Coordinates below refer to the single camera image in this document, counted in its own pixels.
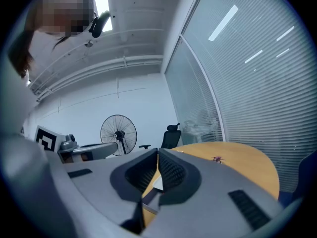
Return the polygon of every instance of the desk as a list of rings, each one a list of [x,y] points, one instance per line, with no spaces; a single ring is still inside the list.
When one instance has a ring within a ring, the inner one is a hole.
[[[238,171],[266,190],[276,200],[278,199],[279,179],[276,168],[267,155],[252,146],[232,142],[205,142],[179,146],[172,150],[182,151],[207,160],[221,156],[224,159],[223,164]],[[159,176],[160,173],[157,169],[142,197],[151,191],[153,182]],[[155,215],[146,209],[143,209],[143,214],[147,226]]]

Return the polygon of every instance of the round wooden table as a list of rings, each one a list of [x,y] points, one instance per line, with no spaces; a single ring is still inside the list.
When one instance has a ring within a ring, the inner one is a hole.
[[[220,156],[224,165],[238,171],[271,194],[276,200],[278,199],[279,179],[276,168],[267,155],[252,146],[232,142],[205,142],[183,145],[172,150],[207,160],[213,160],[214,157]],[[159,176],[159,169],[157,169],[142,197],[152,190],[153,182]],[[145,209],[143,209],[143,214],[147,226],[155,215]]]

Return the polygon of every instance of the window blind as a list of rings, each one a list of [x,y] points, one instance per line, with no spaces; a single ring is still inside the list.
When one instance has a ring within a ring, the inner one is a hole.
[[[183,31],[218,100],[227,141],[258,148],[293,192],[317,149],[317,61],[285,0],[200,0]]]
[[[207,81],[182,40],[169,63],[166,80],[183,144],[222,141],[219,117]]]

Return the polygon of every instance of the fan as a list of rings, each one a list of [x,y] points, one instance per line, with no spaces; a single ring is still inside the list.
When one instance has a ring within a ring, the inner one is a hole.
[[[122,115],[108,117],[100,131],[102,143],[118,143],[118,154],[128,154],[137,142],[137,130],[131,120]]]

